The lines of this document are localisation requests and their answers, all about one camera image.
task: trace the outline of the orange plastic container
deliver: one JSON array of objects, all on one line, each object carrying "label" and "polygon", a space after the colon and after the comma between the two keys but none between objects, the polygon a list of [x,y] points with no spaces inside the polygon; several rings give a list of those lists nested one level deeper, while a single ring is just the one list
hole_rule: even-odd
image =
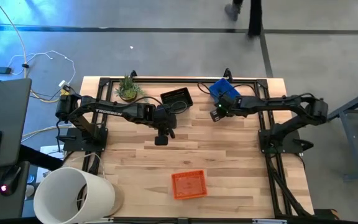
[{"label": "orange plastic container", "polygon": [[172,174],[172,188],[175,200],[206,196],[204,171]]}]

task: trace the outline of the shoe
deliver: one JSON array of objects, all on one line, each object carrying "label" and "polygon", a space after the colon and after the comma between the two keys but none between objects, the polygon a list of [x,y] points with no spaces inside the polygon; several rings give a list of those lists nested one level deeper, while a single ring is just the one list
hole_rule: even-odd
[{"label": "shoe", "polygon": [[226,12],[227,16],[229,16],[229,18],[232,21],[237,21],[239,18],[239,14],[240,14],[240,8],[241,8],[241,6],[237,6],[235,4],[227,4],[224,7],[224,11]]}]

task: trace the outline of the wooden tabletop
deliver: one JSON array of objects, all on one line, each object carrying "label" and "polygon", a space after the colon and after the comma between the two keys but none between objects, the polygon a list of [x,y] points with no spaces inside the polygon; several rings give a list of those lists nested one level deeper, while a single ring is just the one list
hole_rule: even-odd
[{"label": "wooden tabletop", "polygon": [[[96,97],[99,79],[84,77],[80,94]],[[283,79],[268,78],[267,81],[271,97],[286,95]],[[102,154],[106,178],[125,193],[124,205],[115,217],[274,216],[266,163],[257,140],[260,126],[256,114],[247,118],[223,118],[214,123],[209,116],[209,111],[214,108],[213,100],[202,93],[195,83],[140,85],[147,95],[158,99],[161,93],[187,87],[194,105],[177,115],[176,138],[169,139],[167,146],[154,145],[157,135],[154,129],[129,123],[124,118],[108,117],[108,145]],[[240,86],[237,91],[242,95],[254,95],[247,86]],[[115,93],[111,100],[121,102]],[[274,111],[273,114],[279,123],[291,118],[289,111]],[[90,121],[92,114],[85,114],[85,117]],[[81,155],[83,152],[76,152],[72,158]],[[313,213],[302,162],[294,155],[283,154],[282,157],[289,189],[302,206]],[[77,161],[70,166],[80,169],[82,160]],[[171,174],[198,169],[203,169],[206,174],[208,196],[174,200]],[[278,194],[284,211],[280,190]]]}]

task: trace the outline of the person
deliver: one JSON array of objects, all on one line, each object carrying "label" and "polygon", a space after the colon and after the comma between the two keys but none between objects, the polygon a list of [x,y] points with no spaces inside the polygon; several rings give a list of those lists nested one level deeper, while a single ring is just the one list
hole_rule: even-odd
[{"label": "person", "polygon": [[[232,21],[237,21],[241,12],[242,2],[244,0],[232,0],[232,4],[227,4],[224,11]],[[262,1],[251,0],[249,11],[248,38],[259,37],[262,31]]]}]

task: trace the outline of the gray floor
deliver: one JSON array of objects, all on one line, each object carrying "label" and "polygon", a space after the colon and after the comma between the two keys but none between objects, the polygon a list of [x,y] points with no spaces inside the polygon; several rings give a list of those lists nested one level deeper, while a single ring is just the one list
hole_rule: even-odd
[{"label": "gray floor", "polygon": [[[0,0],[16,24],[73,27],[237,28],[248,26],[246,1],[236,23],[227,20],[222,0]],[[358,30],[358,0],[265,0],[265,29]],[[0,11],[0,24],[8,21]],[[73,87],[85,75],[221,76],[229,67],[236,77],[266,77],[260,42],[244,34],[142,32],[21,32],[27,53],[56,50],[75,61]],[[284,78],[288,94],[306,91],[323,97],[330,111],[358,95],[358,35],[267,34],[273,76]],[[0,66],[21,46],[14,32],[0,31]],[[22,62],[17,60],[14,68]],[[39,56],[32,63],[33,89],[53,94],[71,77],[61,57]],[[0,79],[20,78],[2,76]],[[25,133],[53,126],[55,104],[31,99]],[[358,221],[358,181],[343,182],[354,162],[334,120],[307,127],[301,137],[315,143],[305,153],[306,174],[315,208],[335,208],[341,218]],[[39,149],[55,144],[55,132],[26,144]]]}]

